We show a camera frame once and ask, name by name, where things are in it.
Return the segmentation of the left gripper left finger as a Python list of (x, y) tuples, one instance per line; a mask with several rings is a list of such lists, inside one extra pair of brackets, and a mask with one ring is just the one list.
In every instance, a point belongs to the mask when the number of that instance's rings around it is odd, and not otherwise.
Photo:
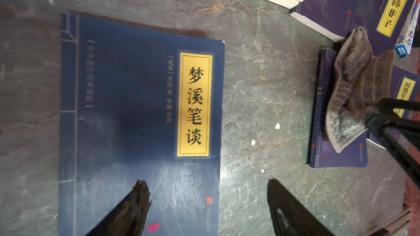
[(152, 205), (147, 183), (136, 182), (130, 193), (87, 235), (141, 236)]

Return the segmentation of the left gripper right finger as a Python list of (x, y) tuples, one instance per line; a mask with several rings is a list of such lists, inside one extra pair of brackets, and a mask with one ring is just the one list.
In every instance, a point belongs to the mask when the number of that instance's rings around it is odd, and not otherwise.
[(331, 236), (323, 226), (277, 179), (270, 179), (267, 199), (275, 235)]

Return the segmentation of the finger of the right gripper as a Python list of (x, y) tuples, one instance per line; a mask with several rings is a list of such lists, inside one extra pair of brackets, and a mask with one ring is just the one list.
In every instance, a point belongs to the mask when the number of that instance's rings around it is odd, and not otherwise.
[(394, 109), (420, 111), (420, 104), (402, 99), (383, 98), (376, 105), (377, 110), (382, 114), (397, 115)]
[(399, 166), (420, 186), (420, 164), (389, 133), (399, 131), (417, 150), (420, 149), (420, 123), (415, 120), (402, 119), (397, 116), (375, 114), (368, 118), (365, 127), (372, 132), (398, 162)]

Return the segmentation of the grey fluffy cleaning cloth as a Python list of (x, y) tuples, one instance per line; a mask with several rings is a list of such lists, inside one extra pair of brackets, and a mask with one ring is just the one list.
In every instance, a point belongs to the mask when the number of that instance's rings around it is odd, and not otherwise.
[(364, 27), (354, 29), (335, 61), (334, 89), (325, 115), (325, 131), (337, 153), (365, 133), (375, 106), (389, 97), (395, 53), (375, 56)]

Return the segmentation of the blue book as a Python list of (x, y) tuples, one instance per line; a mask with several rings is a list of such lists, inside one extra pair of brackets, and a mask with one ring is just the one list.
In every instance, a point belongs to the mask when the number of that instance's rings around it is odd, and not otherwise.
[(144, 235), (217, 235), (224, 42), (61, 18), (59, 234), (97, 233), (145, 181)]

